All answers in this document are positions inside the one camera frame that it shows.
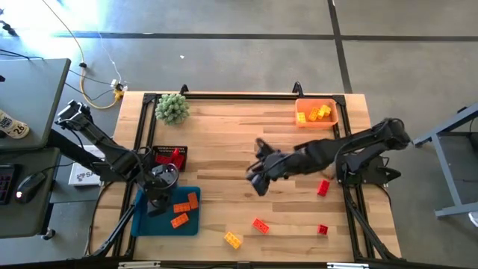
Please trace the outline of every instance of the paper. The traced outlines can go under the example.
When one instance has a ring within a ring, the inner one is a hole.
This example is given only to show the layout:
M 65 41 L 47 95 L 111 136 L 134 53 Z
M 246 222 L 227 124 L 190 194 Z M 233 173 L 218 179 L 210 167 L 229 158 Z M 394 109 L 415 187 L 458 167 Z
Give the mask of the paper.
M 84 146 L 84 150 L 90 152 L 96 157 L 103 159 L 105 154 L 99 151 L 93 145 Z M 88 186 L 88 185 L 100 185 L 99 176 L 83 167 L 81 164 L 74 163 L 72 167 L 72 172 L 69 175 L 68 185 L 73 186 Z

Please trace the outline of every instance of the yellow lego brick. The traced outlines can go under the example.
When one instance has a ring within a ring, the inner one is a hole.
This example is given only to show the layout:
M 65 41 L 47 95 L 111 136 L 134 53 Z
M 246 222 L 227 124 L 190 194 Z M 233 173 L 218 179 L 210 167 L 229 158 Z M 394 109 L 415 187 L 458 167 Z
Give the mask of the yellow lego brick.
M 315 121 L 317 119 L 317 114 L 319 114 L 319 108 L 312 108 L 311 113 L 308 115 L 308 120 Z
M 329 116 L 330 115 L 330 111 L 332 111 L 332 109 L 328 106 L 328 105 L 322 105 L 322 108 L 320 108 L 324 111 L 324 116 Z
M 325 113 L 326 113 L 326 112 L 321 108 L 321 109 L 319 110 L 319 113 L 317 113 L 317 118 L 318 118 L 319 120 L 322 120 L 323 115 L 324 115 Z
M 232 247 L 236 250 L 239 248 L 239 246 L 242 244 L 242 242 L 237 238 L 235 235 L 233 235 L 231 232 L 227 232 L 226 236 L 224 236 L 224 239 L 231 244 Z
M 305 113 L 299 112 L 297 113 L 297 120 L 299 123 L 305 123 Z

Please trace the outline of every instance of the computer mouse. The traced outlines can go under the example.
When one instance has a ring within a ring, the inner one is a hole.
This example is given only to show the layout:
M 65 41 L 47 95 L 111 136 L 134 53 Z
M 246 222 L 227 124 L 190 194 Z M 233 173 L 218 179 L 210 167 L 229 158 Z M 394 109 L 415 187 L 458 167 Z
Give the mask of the computer mouse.
M 27 176 L 20 182 L 16 188 L 15 200 L 19 203 L 30 202 L 37 194 L 46 176 L 43 172 L 38 172 Z

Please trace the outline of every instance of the yellow cable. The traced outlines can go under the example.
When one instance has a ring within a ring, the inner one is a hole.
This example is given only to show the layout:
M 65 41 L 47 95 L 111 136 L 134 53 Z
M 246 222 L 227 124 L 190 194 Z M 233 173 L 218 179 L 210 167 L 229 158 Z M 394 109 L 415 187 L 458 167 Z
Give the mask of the yellow cable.
M 84 89 L 83 89 L 83 83 L 84 83 L 84 77 L 85 77 L 84 70 L 85 70 L 85 68 L 82 67 L 82 68 L 81 68 L 81 77 L 80 77 L 80 91 L 81 91 L 81 93 L 83 93 L 83 97 L 84 97 L 84 99 L 88 102 L 88 104 L 90 104 L 92 107 L 94 107 L 94 108 L 96 108 L 96 109 L 108 109 L 108 108 L 114 106 L 114 104 L 117 103 L 117 98 L 116 98 L 116 95 L 118 94 L 118 93 L 117 93 L 117 90 L 114 91 L 114 92 L 115 92 L 115 99 L 114 99 L 114 101 L 113 101 L 111 104 L 106 105 L 106 106 L 104 106 L 104 107 L 100 107 L 100 106 L 98 106 L 98 105 L 93 104 L 93 102 L 92 102 L 92 101 L 88 98 L 88 96 L 84 93 Z
M 80 53 L 81 53 L 81 63 L 83 64 L 84 63 L 84 53 L 83 53 L 83 49 L 81 48 L 80 46 L 80 43 L 76 40 L 76 37 L 75 35 L 70 31 L 70 29 L 68 28 L 68 26 L 66 26 L 65 22 L 63 22 L 60 17 L 53 11 L 53 9 L 46 3 L 45 0 L 42 0 L 43 3 L 46 5 L 46 7 L 48 7 L 48 9 L 57 17 L 57 19 L 61 22 L 61 24 L 63 24 L 63 26 L 65 26 L 65 28 L 68 30 L 69 34 L 72 35 L 73 39 L 75 40 L 76 42 L 76 45 L 78 45 L 78 48 L 80 49 Z M 96 109 L 107 109 L 107 108 L 110 108 L 112 107 L 114 104 L 117 103 L 118 100 L 120 100 L 123 96 L 123 92 L 122 91 L 119 91 L 119 90 L 114 90 L 114 101 L 113 103 L 111 103 L 110 105 L 107 105 L 107 106 L 104 106 L 104 107 L 100 107 L 98 105 L 95 105 L 92 103 L 92 101 L 90 100 L 90 98 L 88 98 L 88 96 L 86 95 L 86 93 L 84 92 L 84 88 L 83 88 L 83 84 L 84 84 L 84 77 L 85 77 L 85 69 L 86 67 L 81 67 L 81 77 L 80 77 L 80 90 L 81 90 L 81 93 L 83 94 L 83 98 L 88 102 L 88 104 L 90 104 L 92 107 L 96 108 Z

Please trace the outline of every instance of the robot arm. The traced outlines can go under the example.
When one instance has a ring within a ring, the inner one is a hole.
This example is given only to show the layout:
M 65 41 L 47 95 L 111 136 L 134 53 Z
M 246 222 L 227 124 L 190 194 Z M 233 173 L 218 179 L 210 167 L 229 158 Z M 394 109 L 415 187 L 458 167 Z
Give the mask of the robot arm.
M 385 119 L 371 129 L 337 140 L 312 140 L 295 146 L 292 153 L 274 150 L 258 138 L 258 162 L 247 169 L 246 177 L 263 196 L 270 180 L 318 172 L 338 159 L 338 171 L 356 172 L 384 151 L 405 149 L 409 142 L 403 122 L 398 119 Z M 359 149 L 363 149 L 359 154 L 345 155 Z
M 150 201 L 148 215 L 162 214 L 170 205 L 171 191 L 176 187 L 179 171 L 173 164 L 149 169 L 149 164 L 138 153 L 118 145 L 93 122 L 90 108 L 70 101 L 58 114 L 55 122 L 63 129 L 83 134 L 105 154 L 105 162 L 93 163 L 94 173 L 106 182 L 135 181 Z

